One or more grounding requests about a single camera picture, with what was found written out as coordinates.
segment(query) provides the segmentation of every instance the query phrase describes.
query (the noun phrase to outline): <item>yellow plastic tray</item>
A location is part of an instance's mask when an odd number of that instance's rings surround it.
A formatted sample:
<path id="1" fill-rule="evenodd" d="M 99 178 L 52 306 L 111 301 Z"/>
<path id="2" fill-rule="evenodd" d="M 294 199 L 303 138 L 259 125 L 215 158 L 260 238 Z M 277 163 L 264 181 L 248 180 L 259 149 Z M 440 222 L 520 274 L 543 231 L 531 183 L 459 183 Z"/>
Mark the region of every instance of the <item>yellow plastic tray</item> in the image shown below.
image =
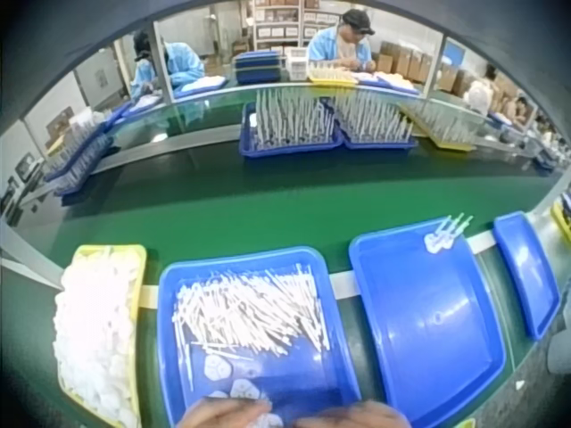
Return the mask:
<path id="1" fill-rule="evenodd" d="M 565 221 L 565 217 L 563 216 L 563 207 L 561 203 L 555 202 L 551 207 L 551 215 L 555 218 L 555 221 L 559 225 L 561 232 L 563 235 L 568 239 L 571 243 L 571 226 Z"/>
<path id="2" fill-rule="evenodd" d="M 312 75 L 310 75 L 310 80 L 313 85 L 319 86 L 356 86 L 359 83 L 356 78 L 343 80 L 339 78 L 314 78 Z"/>
<path id="3" fill-rule="evenodd" d="M 474 418 L 467 419 L 466 421 L 460 422 L 454 428 L 476 428 L 476 420 Z"/>
<path id="4" fill-rule="evenodd" d="M 73 254 L 73 258 L 77 258 L 77 256 L 89 256 L 95 252 L 99 252 L 99 251 L 104 251 L 107 248 L 112 249 L 112 251 L 114 252 L 121 252 L 121 251 L 134 251 L 140 259 L 140 264 L 139 264 L 139 270 L 137 272 L 137 278 L 135 279 L 135 282 L 133 283 L 133 287 L 135 287 L 134 291 L 133 291 L 133 300 L 131 301 L 131 308 L 129 311 L 130 314 L 130 318 L 131 321 L 133 322 L 133 336 L 131 337 L 131 341 L 129 344 L 129 350 L 128 350 L 128 380 L 129 380 L 129 388 L 131 389 L 131 404 L 133 407 L 133 413 L 135 413 L 135 415 L 137 416 L 138 420 L 139 420 L 139 425 L 140 425 L 140 421 L 141 421 L 141 414 L 139 412 L 139 398 L 138 398 L 138 394 L 137 394 L 137 368 L 135 365 L 135 355 L 136 355 L 136 343 L 137 343 L 137 315 L 138 315 L 138 309 L 139 309 L 139 296 L 141 293 L 141 286 L 143 285 L 143 276 L 145 274 L 145 265 L 146 265 L 146 250 L 145 247 L 143 247 L 142 245 L 81 245 L 79 246 L 76 250 L 75 253 Z M 60 388 L 62 388 L 62 391 L 65 392 L 71 399 L 73 399 L 76 403 L 78 403 L 80 406 L 82 406 L 85 410 L 91 412 L 92 414 L 94 414 L 95 416 L 103 419 L 107 424 L 114 426 L 116 428 L 122 428 L 122 424 L 119 423 L 115 423 L 113 421 L 111 421 L 110 419 L 103 417 L 99 414 L 97 414 L 92 408 L 86 406 L 83 402 L 83 400 L 78 397 L 76 394 L 74 394 L 71 391 L 68 391 L 65 389 L 65 387 L 63 386 L 63 381 L 62 378 L 60 377 L 60 368 L 58 365 L 58 374 L 57 374 L 57 379 L 58 382 L 60 384 Z"/>
<path id="5" fill-rule="evenodd" d="M 425 124 L 422 120 L 417 118 L 414 114 L 412 114 L 407 108 L 401 106 L 401 111 L 409 117 L 420 129 L 423 130 L 425 134 L 428 135 L 430 141 L 434 143 L 436 147 L 439 149 L 445 150 L 455 150 L 457 152 L 472 152 L 475 150 L 475 147 L 472 144 L 462 144 L 462 143 L 450 143 L 446 141 L 441 141 L 437 136 L 434 135 L 432 129 Z"/>

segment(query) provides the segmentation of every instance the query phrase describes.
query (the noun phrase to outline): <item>workbench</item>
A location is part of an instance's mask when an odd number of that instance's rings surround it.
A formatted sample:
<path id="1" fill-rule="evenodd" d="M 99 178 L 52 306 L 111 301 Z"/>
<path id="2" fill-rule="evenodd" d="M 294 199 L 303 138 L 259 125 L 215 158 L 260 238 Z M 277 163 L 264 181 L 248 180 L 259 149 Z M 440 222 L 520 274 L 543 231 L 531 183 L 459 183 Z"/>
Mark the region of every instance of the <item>workbench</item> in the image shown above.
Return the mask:
<path id="1" fill-rule="evenodd" d="M 127 152 L 160 132 L 191 141 L 198 131 L 240 123 L 244 102 L 253 100 L 255 91 L 241 91 L 153 111 L 114 129 L 116 145 Z M 465 212 L 475 217 L 465 235 L 476 235 L 490 229 L 501 214 L 531 210 L 558 178 L 557 173 L 538 173 L 523 157 L 487 149 L 441 152 L 425 138 L 410 152 L 338 148 L 262 160 L 244 159 L 237 141 L 226 141 L 107 169 L 63 201 L 45 194 L 22 207 L 14 229 L 61 267 L 84 243 L 140 243 L 149 254 L 144 284 L 152 295 L 161 271 L 180 260 L 309 245 L 323 254 L 335 274 L 351 270 L 348 244 L 366 232 Z M 571 246 L 554 236 L 544 245 L 556 260 L 554 270 L 563 287 L 571 267 L 560 260 L 571 257 Z M 534 346 L 498 248 L 481 251 L 476 259 L 501 321 L 508 361 L 497 379 L 445 426 L 481 407 Z M 57 383 L 52 347 L 57 291 L 5 268 L 2 273 L 4 366 L 66 418 L 103 426 L 67 399 Z M 363 398 L 382 400 L 360 296 L 337 302 Z M 143 426 L 167 426 L 156 311 L 152 298 L 142 304 L 137 383 Z"/>

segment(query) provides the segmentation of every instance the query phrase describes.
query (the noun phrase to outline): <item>blue protective gown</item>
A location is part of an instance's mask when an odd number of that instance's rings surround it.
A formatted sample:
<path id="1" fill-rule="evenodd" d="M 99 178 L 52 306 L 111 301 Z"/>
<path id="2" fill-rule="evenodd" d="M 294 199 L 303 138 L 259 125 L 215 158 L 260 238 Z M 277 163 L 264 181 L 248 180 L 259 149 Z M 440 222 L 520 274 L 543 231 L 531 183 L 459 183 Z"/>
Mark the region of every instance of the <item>blue protective gown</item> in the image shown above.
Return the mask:
<path id="1" fill-rule="evenodd" d="M 308 46 L 310 61 L 333 61 L 337 59 L 337 27 L 318 31 Z M 371 61 L 371 48 L 363 39 L 355 46 L 357 60 L 361 64 Z"/>
<path id="2" fill-rule="evenodd" d="M 166 43 L 165 48 L 169 54 L 167 69 L 173 89 L 204 77 L 204 65 L 186 43 Z M 135 80 L 131 82 L 131 96 L 138 98 L 141 95 L 141 86 L 156 77 L 150 61 L 139 61 L 135 70 Z"/>

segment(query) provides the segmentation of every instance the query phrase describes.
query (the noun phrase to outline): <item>hand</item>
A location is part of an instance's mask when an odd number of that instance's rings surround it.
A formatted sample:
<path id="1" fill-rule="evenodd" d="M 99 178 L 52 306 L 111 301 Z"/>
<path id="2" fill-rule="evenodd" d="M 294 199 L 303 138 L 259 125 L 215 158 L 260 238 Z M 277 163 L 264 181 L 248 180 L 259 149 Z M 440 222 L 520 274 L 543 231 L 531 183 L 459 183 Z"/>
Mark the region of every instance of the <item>hand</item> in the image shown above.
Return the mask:
<path id="1" fill-rule="evenodd" d="M 360 62 L 354 58 L 343 58 L 341 60 L 337 60 L 336 65 L 340 65 L 341 67 L 345 67 L 351 71 L 357 71 L 360 68 Z"/>
<path id="2" fill-rule="evenodd" d="M 151 82 L 145 82 L 141 85 L 141 95 L 147 95 L 153 93 L 153 84 Z"/>
<path id="3" fill-rule="evenodd" d="M 294 428 L 410 428 L 410 424 L 386 404 L 365 401 L 349 408 L 328 410 L 320 417 L 300 419 Z"/>
<path id="4" fill-rule="evenodd" d="M 377 69 L 377 65 L 374 61 L 367 61 L 365 62 L 365 71 L 368 73 L 373 73 Z"/>
<path id="5" fill-rule="evenodd" d="M 246 428 L 270 410 L 263 400 L 204 398 L 186 411 L 177 428 Z"/>

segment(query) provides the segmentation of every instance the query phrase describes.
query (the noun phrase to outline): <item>white wall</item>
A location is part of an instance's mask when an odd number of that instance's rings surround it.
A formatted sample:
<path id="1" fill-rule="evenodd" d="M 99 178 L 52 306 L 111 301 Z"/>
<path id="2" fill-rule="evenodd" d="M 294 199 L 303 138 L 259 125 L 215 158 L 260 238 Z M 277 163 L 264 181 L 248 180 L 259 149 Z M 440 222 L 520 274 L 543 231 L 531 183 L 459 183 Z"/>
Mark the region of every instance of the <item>white wall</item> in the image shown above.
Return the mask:
<path id="1" fill-rule="evenodd" d="M 133 47 L 133 34 L 126 34 L 120 39 L 121 49 L 123 51 L 123 59 L 125 60 L 125 65 L 127 65 L 128 73 L 131 80 L 135 80 L 135 69 L 137 68 L 137 63 L 135 58 L 135 47 Z"/>
<path id="2" fill-rule="evenodd" d="M 100 103 L 123 88 L 119 66 L 109 47 L 93 54 L 77 68 L 78 81 L 87 103 L 95 109 Z"/>
<path id="3" fill-rule="evenodd" d="M 50 140 L 47 125 L 67 107 L 71 107 L 74 114 L 87 107 L 73 72 L 55 84 L 24 118 L 32 137 L 43 152 L 46 152 L 46 143 Z"/>
<path id="4" fill-rule="evenodd" d="M 166 42 L 183 42 L 198 55 L 214 54 L 214 32 L 210 8 L 199 7 L 177 13 L 159 22 L 159 31 Z"/>
<path id="5" fill-rule="evenodd" d="M 454 43 L 454 45 L 458 45 L 462 49 L 464 49 L 464 58 L 462 59 L 460 68 L 469 71 L 475 76 L 483 77 L 485 74 L 485 67 L 488 64 L 488 61 L 486 61 L 484 58 L 482 58 L 474 51 L 471 51 L 470 49 L 465 47 L 463 44 L 457 42 L 456 40 L 451 39 L 451 42 Z"/>
<path id="6" fill-rule="evenodd" d="M 26 126 L 18 120 L 0 136 L 0 196 L 6 191 L 10 176 L 22 185 L 15 168 L 27 153 L 31 153 L 36 159 L 40 157 Z"/>
<path id="7" fill-rule="evenodd" d="M 224 62 L 232 56 L 232 44 L 242 38 L 242 20 L 240 20 L 240 4 L 233 2 L 216 3 L 214 5 L 220 33 L 220 49 Z"/>
<path id="8" fill-rule="evenodd" d="M 367 8 L 367 13 L 371 19 L 371 28 L 375 31 L 374 36 L 368 37 L 373 53 L 379 52 L 381 43 L 387 41 L 411 44 L 425 54 L 433 55 L 442 37 L 438 31 L 393 13 L 370 7 Z"/>

